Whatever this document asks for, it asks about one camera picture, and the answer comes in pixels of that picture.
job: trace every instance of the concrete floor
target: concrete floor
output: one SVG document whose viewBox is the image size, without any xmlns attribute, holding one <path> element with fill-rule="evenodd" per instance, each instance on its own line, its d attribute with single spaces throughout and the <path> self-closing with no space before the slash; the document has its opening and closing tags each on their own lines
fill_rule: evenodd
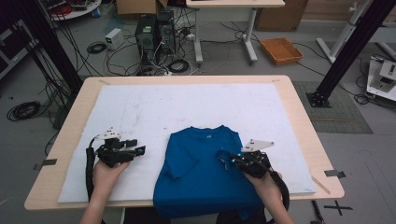
<svg viewBox="0 0 396 224">
<path fill-rule="evenodd" d="M 124 29 L 123 32 L 134 33 L 135 21 L 123 21 L 104 8 L 102 17 L 94 19 L 89 15 L 68 21 L 67 24 L 76 39 L 84 56 L 88 45 L 94 41 L 104 41 L 104 36 L 113 28 Z M 244 22 L 238 26 L 245 28 Z M 344 27 L 340 21 L 303 21 L 297 32 L 257 32 L 259 39 L 286 36 L 295 43 L 309 46 L 320 55 L 316 38 L 322 37 L 332 42 Z M 225 28 L 218 22 L 202 24 L 202 39 L 206 40 L 233 40 L 233 31 Z M 64 45 L 72 63 L 76 63 L 73 48 L 65 41 L 58 30 L 61 42 Z M 392 32 L 381 32 L 380 38 L 389 35 L 394 39 Z M 205 63 L 201 71 L 191 63 L 194 76 L 199 75 L 287 75 L 293 81 L 321 81 L 323 76 L 303 68 L 297 63 L 275 66 L 258 42 L 253 41 L 253 47 L 259 57 L 259 62 L 249 66 L 247 54 L 240 42 L 227 45 L 203 44 Z M 311 49 L 298 46 L 304 57 L 300 63 L 321 74 L 326 74 L 331 64 L 320 58 Z M 193 60 L 191 44 L 185 47 L 188 60 Z M 351 92 L 364 93 L 355 81 L 368 71 L 368 64 L 372 54 L 385 53 L 374 43 L 369 43 L 361 52 L 362 64 L 356 60 L 341 83 Z M 104 75 L 105 53 L 91 55 L 88 62 Z M 126 48 L 112 59 L 113 63 L 121 66 L 130 66 L 138 62 L 139 55 L 136 46 Z M 181 76 L 189 75 L 187 71 Z M 86 68 L 80 70 L 82 77 L 88 76 Z M 40 93 L 46 85 L 41 72 L 29 57 L 24 58 L 14 69 L 0 80 L 0 223 L 78 223 L 82 215 L 81 209 L 63 211 L 27 211 L 23 204 L 35 183 L 38 171 L 34 166 L 46 159 L 45 145 L 56 134 L 52 129 L 49 118 L 21 120 L 12 122 L 7 120 L 6 114 L 10 108 L 28 101 L 46 103 L 48 97 Z M 378 99 L 383 104 L 396 108 L 396 104 L 389 100 Z M 396 178 L 393 173 L 396 169 L 396 114 L 377 105 L 359 105 L 357 108 L 373 130 L 373 134 L 353 133 L 318 133 L 334 169 L 344 171 L 345 178 L 340 179 L 345 197 L 338 199 L 340 206 L 351 207 L 353 210 L 342 210 L 342 215 L 336 209 L 324 208 L 324 205 L 335 205 L 334 200 L 320 200 L 318 206 L 326 223 L 396 223 Z M 311 202 L 291 202 L 290 213 L 296 223 L 310 223 L 316 220 Z M 107 223 L 120 223 L 121 209 L 109 208 L 106 210 Z M 214 223 L 216 216 L 182 218 L 173 223 Z"/>
</svg>

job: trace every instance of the white table leg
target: white table leg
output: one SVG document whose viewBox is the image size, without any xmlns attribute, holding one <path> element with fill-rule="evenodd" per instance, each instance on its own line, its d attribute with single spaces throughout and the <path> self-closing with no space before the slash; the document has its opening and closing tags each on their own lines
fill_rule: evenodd
<svg viewBox="0 0 396 224">
<path fill-rule="evenodd" d="M 199 9 L 195 10 L 195 36 L 194 36 L 194 51 L 195 51 L 195 61 L 198 66 L 204 61 L 202 57 L 201 42 L 199 40 Z"/>
<path fill-rule="evenodd" d="M 257 8 L 255 8 L 255 7 L 252 8 L 250 11 L 250 17 L 248 20 L 247 33 L 242 36 L 245 46 L 247 48 L 248 56 L 250 58 L 250 65 L 253 65 L 253 63 L 258 61 L 256 53 L 254 52 L 253 46 L 251 45 L 251 42 L 250 42 L 251 33 L 253 31 L 253 26 L 254 26 L 254 20 L 256 18 L 256 13 L 257 13 Z"/>
</svg>

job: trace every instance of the computer tower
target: computer tower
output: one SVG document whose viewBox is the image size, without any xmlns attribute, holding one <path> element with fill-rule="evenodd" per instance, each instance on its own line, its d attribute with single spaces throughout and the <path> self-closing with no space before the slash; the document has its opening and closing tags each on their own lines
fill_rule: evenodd
<svg viewBox="0 0 396 224">
<path fill-rule="evenodd" d="M 155 14 L 142 15 L 134 36 L 142 65 L 157 64 L 161 54 L 161 37 L 159 35 L 157 16 Z"/>
<path fill-rule="evenodd" d="M 162 48 L 164 54 L 176 52 L 174 11 L 162 11 L 158 16 Z"/>
</svg>

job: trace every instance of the cardboard box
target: cardboard box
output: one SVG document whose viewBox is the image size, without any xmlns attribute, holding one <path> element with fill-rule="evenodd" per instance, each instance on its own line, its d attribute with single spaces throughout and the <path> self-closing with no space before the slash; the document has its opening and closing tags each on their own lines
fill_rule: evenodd
<svg viewBox="0 0 396 224">
<path fill-rule="evenodd" d="M 284 7 L 263 8 L 256 20 L 258 31 L 297 31 L 308 0 L 285 0 Z"/>
<path fill-rule="evenodd" d="M 119 15 L 157 14 L 168 0 L 117 0 Z"/>
<path fill-rule="evenodd" d="M 356 0 L 310 0 L 306 6 L 303 19 L 326 21 L 349 21 Z M 396 21 L 396 8 L 394 8 L 385 21 Z"/>
</svg>

